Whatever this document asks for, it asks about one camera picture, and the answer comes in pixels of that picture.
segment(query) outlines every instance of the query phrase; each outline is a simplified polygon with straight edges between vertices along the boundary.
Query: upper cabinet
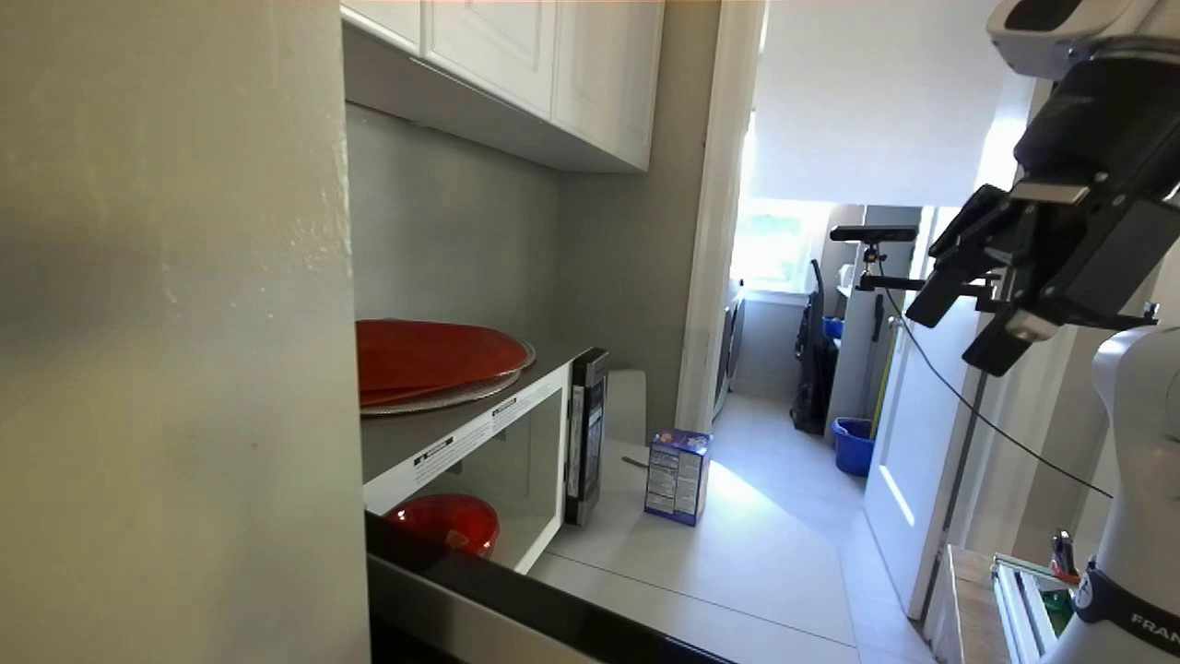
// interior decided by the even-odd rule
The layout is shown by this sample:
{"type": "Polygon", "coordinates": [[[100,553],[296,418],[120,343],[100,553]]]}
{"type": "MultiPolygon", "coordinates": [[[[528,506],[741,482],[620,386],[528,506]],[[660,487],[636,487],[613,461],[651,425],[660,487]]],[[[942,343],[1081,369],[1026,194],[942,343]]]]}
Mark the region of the upper cabinet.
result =
{"type": "Polygon", "coordinates": [[[425,55],[544,118],[554,18],[554,0],[431,0],[425,6],[425,55]]]}
{"type": "Polygon", "coordinates": [[[569,0],[556,10],[556,127],[645,168],[660,75],[660,0],[569,0]]]}
{"type": "Polygon", "coordinates": [[[345,101],[569,173],[648,167],[660,0],[342,0],[345,101]]]}
{"type": "Polygon", "coordinates": [[[337,16],[406,52],[419,47],[419,0],[342,0],[337,16]]]}

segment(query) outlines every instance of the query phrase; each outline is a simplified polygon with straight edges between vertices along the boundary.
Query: red plate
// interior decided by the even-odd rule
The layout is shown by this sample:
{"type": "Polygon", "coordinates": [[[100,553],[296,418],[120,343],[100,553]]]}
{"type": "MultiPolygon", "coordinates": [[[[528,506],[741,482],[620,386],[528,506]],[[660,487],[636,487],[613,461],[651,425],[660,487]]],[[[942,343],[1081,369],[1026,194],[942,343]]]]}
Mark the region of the red plate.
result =
{"type": "Polygon", "coordinates": [[[451,550],[491,557],[502,530],[494,508],[473,495],[426,495],[414,497],[384,516],[384,524],[425,536],[451,550]]]}
{"type": "Polygon", "coordinates": [[[528,347],[474,326],[357,322],[360,404],[496,382],[528,366],[528,347]]]}

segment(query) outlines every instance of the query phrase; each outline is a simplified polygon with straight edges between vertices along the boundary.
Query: cabinet door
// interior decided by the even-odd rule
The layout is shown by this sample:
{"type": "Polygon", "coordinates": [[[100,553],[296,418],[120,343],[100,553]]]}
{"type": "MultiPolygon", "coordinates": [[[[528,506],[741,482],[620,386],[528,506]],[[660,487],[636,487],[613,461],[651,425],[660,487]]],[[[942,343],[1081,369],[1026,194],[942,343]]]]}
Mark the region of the cabinet door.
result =
{"type": "Polygon", "coordinates": [[[556,21],[556,127],[648,167],[663,4],[569,0],[556,21]]]}
{"type": "Polygon", "coordinates": [[[425,55],[544,118],[554,106],[554,18],[554,0],[431,0],[425,55]]]}
{"type": "Polygon", "coordinates": [[[337,16],[381,39],[419,52],[419,0],[342,0],[337,16]]]}

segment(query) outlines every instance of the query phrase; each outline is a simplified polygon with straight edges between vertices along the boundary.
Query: small box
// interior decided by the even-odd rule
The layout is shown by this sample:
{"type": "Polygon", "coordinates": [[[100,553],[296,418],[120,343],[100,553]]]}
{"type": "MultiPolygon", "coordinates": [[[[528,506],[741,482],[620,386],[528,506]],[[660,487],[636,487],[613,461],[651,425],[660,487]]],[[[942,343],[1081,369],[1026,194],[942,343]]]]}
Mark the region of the small box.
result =
{"type": "Polygon", "coordinates": [[[648,438],[645,513],[698,524],[707,495],[707,435],[705,431],[657,431],[648,438]]]}

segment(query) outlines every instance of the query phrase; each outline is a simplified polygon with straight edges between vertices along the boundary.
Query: appliance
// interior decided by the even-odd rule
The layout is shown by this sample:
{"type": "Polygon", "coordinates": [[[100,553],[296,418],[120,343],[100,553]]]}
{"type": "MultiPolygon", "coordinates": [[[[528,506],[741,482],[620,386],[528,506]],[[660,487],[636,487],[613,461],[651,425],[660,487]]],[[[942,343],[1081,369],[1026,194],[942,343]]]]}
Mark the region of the appliance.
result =
{"type": "Polygon", "coordinates": [[[565,524],[586,524],[597,506],[605,438],[605,352],[589,347],[571,360],[565,524]]]}

